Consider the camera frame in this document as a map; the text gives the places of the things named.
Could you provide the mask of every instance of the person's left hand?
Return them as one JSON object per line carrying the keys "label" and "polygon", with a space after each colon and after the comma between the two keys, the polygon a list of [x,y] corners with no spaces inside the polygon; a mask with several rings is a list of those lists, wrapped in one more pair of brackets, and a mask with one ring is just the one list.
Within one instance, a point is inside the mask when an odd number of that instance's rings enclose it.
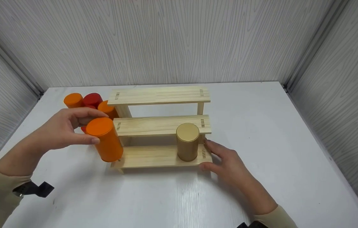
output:
{"label": "person's left hand", "polygon": [[75,128],[86,126],[98,117],[108,115],[93,108],[64,108],[32,132],[28,138],[45,152],[73,144],[98,144],[100,140],[97,137],[74,132]]}

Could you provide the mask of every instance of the black strap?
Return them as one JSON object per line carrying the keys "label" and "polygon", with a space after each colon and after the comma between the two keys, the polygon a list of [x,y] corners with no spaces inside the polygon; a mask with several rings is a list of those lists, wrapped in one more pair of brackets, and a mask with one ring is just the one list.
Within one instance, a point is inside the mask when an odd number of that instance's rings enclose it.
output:
{"label": "black strap", "polygon": [[265,226],[264,224],[262,224],[261,222],[258,221],[253,221],[250,226],[247,226],[247,224],[245,224],[245,222],[241,223],[241,225],[239,225],[237,228],[268,228],[267,226]]}
{"label": "black strap", "polygon": [[54,190],[54,187],[46,182],[43,182],[39,187],[32,181],[24,183],[12,190],[13,192],[20,193],[22,195],[37,195],[42,198],[46,198]]}

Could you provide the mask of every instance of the beige cylinder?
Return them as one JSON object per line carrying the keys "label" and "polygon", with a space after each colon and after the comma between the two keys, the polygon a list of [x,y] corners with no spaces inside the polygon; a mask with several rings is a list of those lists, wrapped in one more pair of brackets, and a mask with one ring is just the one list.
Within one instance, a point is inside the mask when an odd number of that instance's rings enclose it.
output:
{"label": "beige cylinder", "polygon": [[185,162],[190,162],[197,157],[199,143],[199,128],[192,123],[180,124],[176,129],[176,141],[178,156]]}

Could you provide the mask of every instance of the wooden stair shelf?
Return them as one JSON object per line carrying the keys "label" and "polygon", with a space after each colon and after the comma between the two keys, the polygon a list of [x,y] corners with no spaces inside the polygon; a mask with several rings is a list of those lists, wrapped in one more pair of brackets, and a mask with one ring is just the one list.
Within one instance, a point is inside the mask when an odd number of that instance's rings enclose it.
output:
{"label": "wooden stair shelf", "polygon": [[[112,168],[123,173],[126,168],[196,166],[211,162],[211,154],[199,144],[198,156],[193,161],[182,161],[177,156],[176,145],[129,146],[131,137],[175,135],[182,123],[193,123],[200,131],[200,141],[211,134],[210,118],[203,115],[204,103],[210,102],[210,94],[202,86],[177,86],[113,90],[108,105],[115,106],[120,118],[114,119],[115,129],[124,146],[122,159],[113,162]],[[197,115],[174,117],[133,118],[129,105],[197,103]]]}

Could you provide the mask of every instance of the wooden cylinder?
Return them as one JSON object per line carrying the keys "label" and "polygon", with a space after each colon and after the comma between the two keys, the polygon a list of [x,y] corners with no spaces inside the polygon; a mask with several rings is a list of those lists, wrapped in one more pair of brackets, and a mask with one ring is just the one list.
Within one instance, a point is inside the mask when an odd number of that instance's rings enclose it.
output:
{"label": "wooden cylinder", "polygon": [[192,123],[180,124],[176,129],[176,141],[178,156],[185,162],[190,162],[197,157],[199,143],[199,128]]}
{"label": "wooden cylinder", "polygon": [[123,148],[110,118],[100,117],[90,121],[86,133],[100,139],[100,143],[95,146],[103,161],[115,162],[122,157]]}
{"label": "wooden cylinder", "polygon": [[77,92],[67,95],[65,99],[63,99],[63,103],[65,103],[68,108],[80,108],[84,106],[83,97]]}
{"label": "wooden cylinder", "polygon": [[108,100],[101,102],[97,109],[107,114],[108,117],[110,117],[112,120],[114,120],[114,118],[118,118],[117,110],[114,108],[114,106],[107,105],[107,103]]}
{"label": "wooden cylinder", "polygon": [[99,106],[99,104],[102,102],[102,98],[100,96],[100,94],[96,93],[96,92],[93,92],[93,93],[90,93],[90,94],[87,94],[84,98],[83,98],[83,104],[85,106],[87,105],[92,105],[94,107],[97,107]]}

